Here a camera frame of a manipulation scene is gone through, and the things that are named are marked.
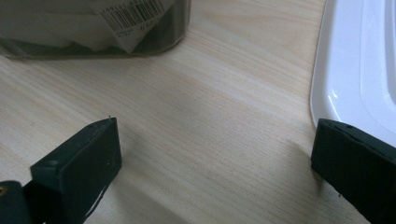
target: black plastic block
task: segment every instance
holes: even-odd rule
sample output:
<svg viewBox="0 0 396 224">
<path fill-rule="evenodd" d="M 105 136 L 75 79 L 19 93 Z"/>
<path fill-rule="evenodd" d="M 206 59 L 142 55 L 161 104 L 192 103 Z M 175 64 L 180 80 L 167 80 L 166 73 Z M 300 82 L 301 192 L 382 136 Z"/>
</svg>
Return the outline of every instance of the black plastic block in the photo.
<svg viewBox="0 0 396 224">
<path fill-rule="evenodd" d="M 396 223 L 396 148 L 348 124 L 320 119 L 312 168 L 372 223 Z"/>
<path fill-rule="evenodd" d="M 32 224 L 19 182 L 0 182 L 0 218 L 0 223 Z"/>
<path fill-rule="evenodd" d="M 52 211 L 52 216 L 63 218 L 64 223 L 82 223 L 120 168 L 117 120 L 104 119 L 86 126 L 34 164 L 32 182 L 58 193 L 60 198 L 54 200 L 62 203 L 62 211 Z"/>
</svg>

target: dark object inside container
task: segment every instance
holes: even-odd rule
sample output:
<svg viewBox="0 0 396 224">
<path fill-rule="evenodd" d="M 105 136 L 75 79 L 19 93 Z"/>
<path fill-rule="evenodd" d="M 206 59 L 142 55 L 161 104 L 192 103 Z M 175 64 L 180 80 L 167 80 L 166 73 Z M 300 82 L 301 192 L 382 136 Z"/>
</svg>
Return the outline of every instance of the dark object inside container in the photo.
<svg viewBox="0 0 396 224">
<path fill-rule="evenodd" d="M 31 44 L 0 37 L 0 52 L 16 58 L 51 58 L 67 56 L 144 56 L 163 52 L 172 48 L 186 33 L 190 22 L 191 0 L 174 0 L 159 22 L 146 34 L 131 54 L 123 49 L 110 47 L 105 50 L 92 51 L 79 44 L 65 48 L 55 48 Z"/>
</svg>

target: white plastic tray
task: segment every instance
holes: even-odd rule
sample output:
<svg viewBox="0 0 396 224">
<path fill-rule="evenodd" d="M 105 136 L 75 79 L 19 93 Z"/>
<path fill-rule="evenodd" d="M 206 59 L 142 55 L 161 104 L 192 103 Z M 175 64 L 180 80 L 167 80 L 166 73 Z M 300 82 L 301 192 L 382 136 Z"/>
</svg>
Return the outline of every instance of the white plastic tray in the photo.
<svg viewBox="0 0 396 224">
<path fill-rule="evenodd" d="M 311 112 L 396 147 L 395 2 L 328 0 L 318 42 Z"/>
</svg>

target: barcode label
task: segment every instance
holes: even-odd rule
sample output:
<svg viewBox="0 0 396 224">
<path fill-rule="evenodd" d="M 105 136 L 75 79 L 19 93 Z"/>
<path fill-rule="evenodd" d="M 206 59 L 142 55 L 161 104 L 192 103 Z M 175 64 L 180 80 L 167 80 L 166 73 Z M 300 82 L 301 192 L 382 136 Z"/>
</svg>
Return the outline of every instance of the barcode label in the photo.
<svg viewBox="0 0 396 224">
<path fill-rule="evenodd" d="M 131 53 L 143 37 L 157 24 L 174 0 L 102 0 L 91 2 L 96 15 Z"/>
<path fill-rule="evenodd" d="M 109 7 L 103 9 L 100 15 L 117 32 L 161 16 L 164 12 L 161 1 L 150 0 L 136 5 Z"/>
</svg>

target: barcode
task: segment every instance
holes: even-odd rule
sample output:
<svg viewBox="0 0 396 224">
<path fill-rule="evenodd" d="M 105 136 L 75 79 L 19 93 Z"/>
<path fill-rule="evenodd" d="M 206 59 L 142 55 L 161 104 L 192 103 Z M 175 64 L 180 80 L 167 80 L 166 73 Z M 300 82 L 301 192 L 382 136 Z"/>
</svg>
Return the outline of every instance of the barcode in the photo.
<svg viewBox="0 0 396 224">
<path fill-rule="evenodd" d="M 104 10 L 100 14 L 113 31 L 119 31 L 148 21 L 163 14 L 161 0 L 149 0 L 116 10 Z"/>
</svg>

